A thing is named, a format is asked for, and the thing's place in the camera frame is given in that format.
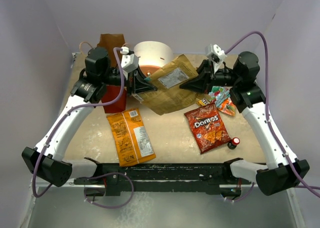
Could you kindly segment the orange kettle chips bag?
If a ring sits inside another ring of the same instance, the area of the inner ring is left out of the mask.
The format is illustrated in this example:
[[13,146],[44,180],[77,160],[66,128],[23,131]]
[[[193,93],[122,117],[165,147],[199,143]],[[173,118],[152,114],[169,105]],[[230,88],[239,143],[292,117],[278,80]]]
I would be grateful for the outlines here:
[[106,118],[111,127],[121,167],[134,166],[156,158],[138,108]]

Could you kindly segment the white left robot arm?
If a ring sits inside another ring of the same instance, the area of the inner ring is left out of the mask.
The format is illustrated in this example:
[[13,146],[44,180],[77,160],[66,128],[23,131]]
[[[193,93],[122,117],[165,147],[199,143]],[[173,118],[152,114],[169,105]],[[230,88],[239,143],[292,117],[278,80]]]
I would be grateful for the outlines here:
[[118,101],[124,91],[129,94],[155,91],[156,87],[145,81],[139,67],[139,57],[128,47],[114,48],[117,65],[111,66],[108,51],[97,47],[89,50],[84,68],[79,73],[67,103],[48,133],[34,147],[26,147],[22,158],[32,177],[39,177],[49,184],[60,187],[73,176],[75,168],[65,162],[67,147],[80,125],[95,107],[103,106],[102,97],[107,86],[120,87],[119,94],[105,105]]

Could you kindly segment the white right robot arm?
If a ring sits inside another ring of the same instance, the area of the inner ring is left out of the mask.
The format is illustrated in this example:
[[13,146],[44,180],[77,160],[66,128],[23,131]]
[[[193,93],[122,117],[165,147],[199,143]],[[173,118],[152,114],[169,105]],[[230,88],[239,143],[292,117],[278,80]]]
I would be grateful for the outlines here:
[[259,59],[251,52],[238,55],[233,68],[223,67],[214,72],[213,60],[203,60],[197,69],[198,76],[180,85],[181,89],[207,94],[213,86],[230,87],[230,97],[239,113],[251,126],[266,164],[251,163],[236,158],[225,162],[223,180],[235,183],[243,178],[258,185],[267,196],[296,187],[310,169],[306,160],[300,160],[287,146],[267,107],[265,95],[256,83],[260,71]]

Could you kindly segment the gold foil snack bag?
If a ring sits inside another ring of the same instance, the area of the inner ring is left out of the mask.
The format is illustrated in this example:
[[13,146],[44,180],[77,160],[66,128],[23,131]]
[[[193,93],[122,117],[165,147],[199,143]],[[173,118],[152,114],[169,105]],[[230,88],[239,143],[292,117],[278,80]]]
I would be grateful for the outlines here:
[[181,89],[180,85],[198,76],[186,55],[181,54],[147,77],[157,90],[132,96],[158,115],[179,111],[193,105],[201,95]]

